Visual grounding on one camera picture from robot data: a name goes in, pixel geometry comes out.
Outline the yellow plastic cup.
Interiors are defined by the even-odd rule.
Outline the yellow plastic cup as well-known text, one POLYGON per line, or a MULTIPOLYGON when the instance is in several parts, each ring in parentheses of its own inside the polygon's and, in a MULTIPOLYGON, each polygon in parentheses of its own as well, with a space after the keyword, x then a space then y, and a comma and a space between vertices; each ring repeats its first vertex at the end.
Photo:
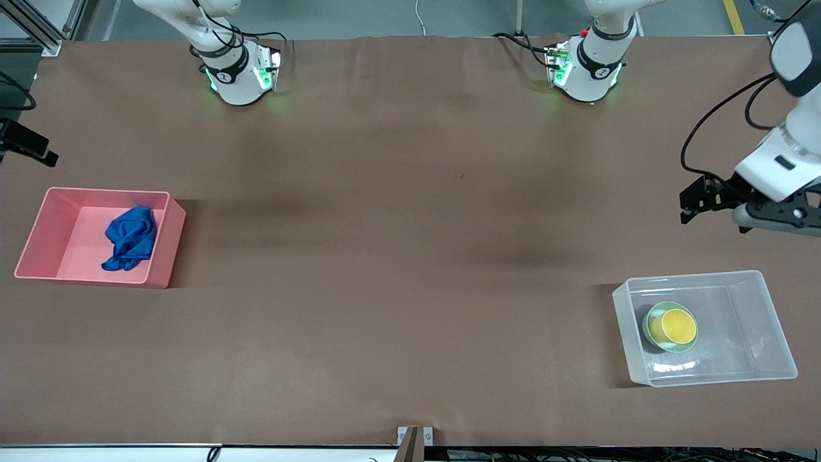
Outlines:
POLYGON ((694 316, 681 308, 671 308, 654 316, 647 324, 648 333, 657 345, 680 347, 689 345, 698 336, 694 316))

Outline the pink plastic bin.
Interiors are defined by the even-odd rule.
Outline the pink plastic bin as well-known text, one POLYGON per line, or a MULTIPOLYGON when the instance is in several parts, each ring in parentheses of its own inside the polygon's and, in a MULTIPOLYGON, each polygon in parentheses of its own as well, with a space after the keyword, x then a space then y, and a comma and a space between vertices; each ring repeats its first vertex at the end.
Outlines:
POLYGON ((15 278, 165 289, 185 218, 187 213, 168 192, 51 187, 15 267, 15 278), (112 220, 135 207, 151 213, 157 231, 153 253, 132 270, 105 270, 102 263, 114 252, 105 230, 112 220))

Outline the grey metal bracket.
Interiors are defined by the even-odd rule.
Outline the grey metal bracket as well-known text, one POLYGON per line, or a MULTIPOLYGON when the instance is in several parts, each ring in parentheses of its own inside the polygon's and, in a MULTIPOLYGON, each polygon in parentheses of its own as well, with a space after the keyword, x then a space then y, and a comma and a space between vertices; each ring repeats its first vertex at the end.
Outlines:
POLYGON ((396 430, 398 451, 393 462, 426 462, 426 448, 434 446, 434 428, 431 426, 401 426, 396 430))

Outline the clear plastic box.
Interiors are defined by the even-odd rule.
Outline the clear plastic box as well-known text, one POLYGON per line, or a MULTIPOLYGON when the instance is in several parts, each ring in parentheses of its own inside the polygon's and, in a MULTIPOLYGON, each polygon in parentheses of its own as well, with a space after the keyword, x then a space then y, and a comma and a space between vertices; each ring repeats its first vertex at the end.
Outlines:
POLYGON ((797 366, 759 270, 629 278, 613 291, 625 362, 651 387, 795 379, 797 366), (641 327, 659 302, 677 302, 698 323, 684 353, 651 345, 641 327))

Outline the white table edge strip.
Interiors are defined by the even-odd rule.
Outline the white table edge strip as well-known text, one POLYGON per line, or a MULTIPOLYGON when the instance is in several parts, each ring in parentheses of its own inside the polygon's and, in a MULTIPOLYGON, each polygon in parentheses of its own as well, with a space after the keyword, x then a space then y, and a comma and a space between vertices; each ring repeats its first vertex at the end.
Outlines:
POLYGON ((0 444, 0 462, 393 462, 392 445, 0 444))

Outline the brown table cover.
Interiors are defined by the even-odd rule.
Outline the brown table cover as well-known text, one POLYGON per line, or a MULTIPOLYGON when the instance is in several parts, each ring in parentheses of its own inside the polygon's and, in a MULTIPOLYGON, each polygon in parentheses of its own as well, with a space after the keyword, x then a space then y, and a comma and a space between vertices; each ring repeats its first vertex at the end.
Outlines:
POLYGON ((301 41, 226 105, 180 42, 70 43, 0 164, 0 443, 821 445, 821 239, 679 221, 681 144, 763 36, 642 37, 572 102, 491 38, 301 41), (13 275, 50 187, 168 192, 168 289, 13 275), (788 381, 627 372, 628 278, 759 270, 788 381))

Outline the aluminium frame profile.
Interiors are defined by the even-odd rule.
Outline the aluminium frame profile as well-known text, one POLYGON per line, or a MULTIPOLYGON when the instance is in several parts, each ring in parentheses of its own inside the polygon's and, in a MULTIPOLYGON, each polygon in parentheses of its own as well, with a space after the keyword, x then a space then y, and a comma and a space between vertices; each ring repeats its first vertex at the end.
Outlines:
POLYGON ((0 53, 58 56, 80 39, 99 0, 0 0, 0 53))

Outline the light green bowl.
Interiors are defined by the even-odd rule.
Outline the light green bowl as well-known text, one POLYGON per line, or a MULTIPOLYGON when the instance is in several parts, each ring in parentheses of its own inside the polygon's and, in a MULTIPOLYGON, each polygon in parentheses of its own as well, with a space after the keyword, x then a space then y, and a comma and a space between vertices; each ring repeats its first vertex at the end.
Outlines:
POLYGON ((641 327, 642 327, 645 339, 647 339, 648 342, 651 345, 654 345, 654 347, 662 349, 663 351, 668 352, 668 353, 684 353, 684 352, 688 351, 689 349, 693 348, 693 346, 695 345, 695 343, 698 339, 698 336, 697 336, 696 340, 693 341, 692 343, 690 343, 689 345, 670 347, 670 346, 666 346, 664 344, 657 345, 657 343, 654 342, 653 339, 651 339, 651 337, 649 336, 649 333, 648 333, 648 328, 647 328, 648 321, 651 320, 654 316, 657 316, 657 314, 659 314, 660 312, 664 312, 665 310, 669 310, 671 308, 684 309, 686 312, 689 312, 692 316, 694 316, 686 307, 684 307, 681 304, 678 304, 677 302, 659 302, 658 304, 655 304, 653 307, 651 307, 650 310, 648 310, 648 312, 645 314, 644 319, 643 319, 642 324, 641 324, 641 327))

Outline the blue cloth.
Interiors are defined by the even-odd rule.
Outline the blue cloth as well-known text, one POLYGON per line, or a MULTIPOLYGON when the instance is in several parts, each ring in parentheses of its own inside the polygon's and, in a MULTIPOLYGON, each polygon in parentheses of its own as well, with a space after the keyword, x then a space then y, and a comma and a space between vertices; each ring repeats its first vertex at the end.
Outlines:
POLYGON ((147 207, 133 207, 113 219, 105 229, 112 245, 112 254, 101 263, 106 271, 134 270, 141 261, 152 258, 157 238, 153 211, 147 207))

